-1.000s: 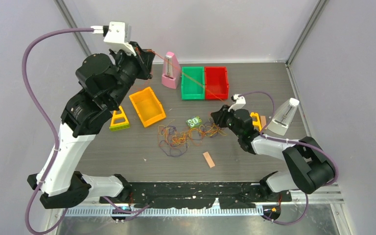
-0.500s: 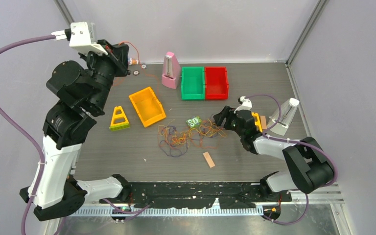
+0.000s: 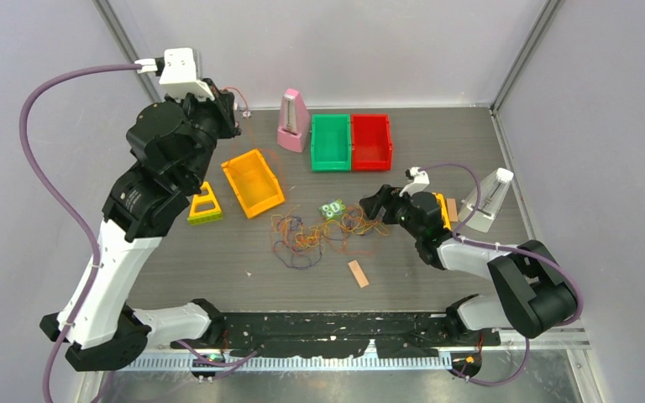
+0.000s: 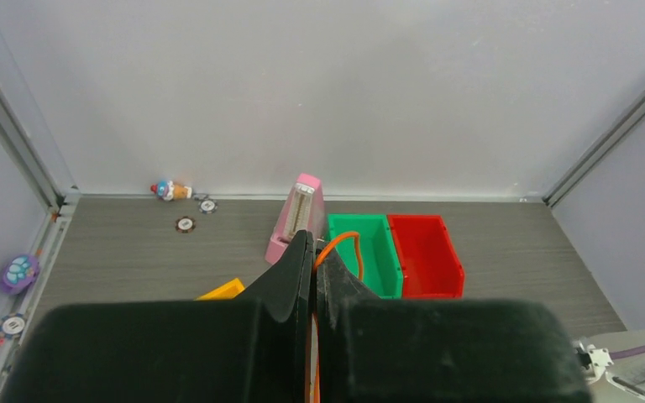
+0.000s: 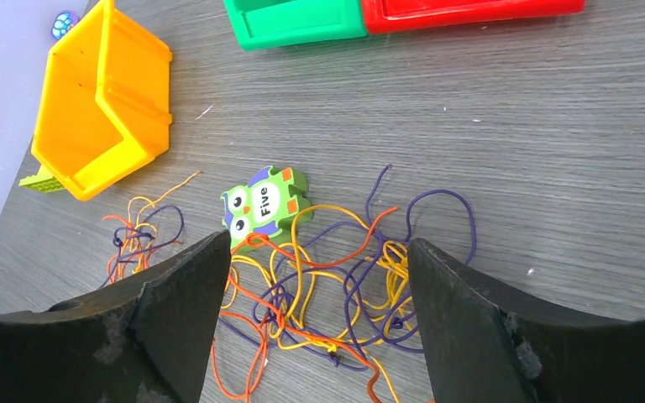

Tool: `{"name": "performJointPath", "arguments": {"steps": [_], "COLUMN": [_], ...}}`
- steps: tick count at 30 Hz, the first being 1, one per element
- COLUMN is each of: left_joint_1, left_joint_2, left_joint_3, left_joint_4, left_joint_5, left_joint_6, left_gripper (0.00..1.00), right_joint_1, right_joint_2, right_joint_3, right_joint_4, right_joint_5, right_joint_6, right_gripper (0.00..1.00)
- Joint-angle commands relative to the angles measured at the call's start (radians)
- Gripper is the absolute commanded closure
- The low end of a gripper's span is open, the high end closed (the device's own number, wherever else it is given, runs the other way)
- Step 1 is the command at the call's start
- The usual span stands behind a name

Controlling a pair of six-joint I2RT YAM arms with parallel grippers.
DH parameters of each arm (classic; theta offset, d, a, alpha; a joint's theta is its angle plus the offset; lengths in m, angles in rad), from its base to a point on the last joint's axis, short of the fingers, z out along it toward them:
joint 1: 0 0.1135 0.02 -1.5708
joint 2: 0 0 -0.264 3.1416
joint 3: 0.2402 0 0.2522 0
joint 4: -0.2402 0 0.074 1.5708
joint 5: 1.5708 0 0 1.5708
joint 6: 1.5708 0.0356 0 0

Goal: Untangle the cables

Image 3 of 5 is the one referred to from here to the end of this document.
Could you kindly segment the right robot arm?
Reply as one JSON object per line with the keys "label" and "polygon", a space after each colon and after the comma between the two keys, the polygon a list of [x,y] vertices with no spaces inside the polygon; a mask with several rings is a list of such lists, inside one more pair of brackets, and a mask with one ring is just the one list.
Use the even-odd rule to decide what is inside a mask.
{"label": "right robot arm", "polygon": [[493,328],[512,328],[532,339],[578,316],[579,295],[543,243],[485,245],[453,235],[437,198],[426,191],[408,196],[383,185],[359,205],[368,219],[406,230],[425,264],[492,283],[495,294],[467,296],[445,310],[446,333],[454,343],[467,344],[480,330]]}

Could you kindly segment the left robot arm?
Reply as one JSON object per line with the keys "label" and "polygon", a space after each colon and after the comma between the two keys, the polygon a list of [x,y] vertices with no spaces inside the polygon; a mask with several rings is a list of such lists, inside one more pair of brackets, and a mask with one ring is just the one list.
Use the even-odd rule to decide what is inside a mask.
{"label": "left robot arm", "polygon": [[205,299],[157,310],[133,309],[127,299],[149,256],[200,193],[218,141],[240,135],[235,109],[234,94],[217,88],[210,96],[166,97],[128,130],[135,161],[103,205],[94,284],[77,286],[82,306],[70,302],[40,322],[49,339],[67,341],[74,370],[122,369],[147,348],[194,340],[212,348],[223,340],[223,314]]}

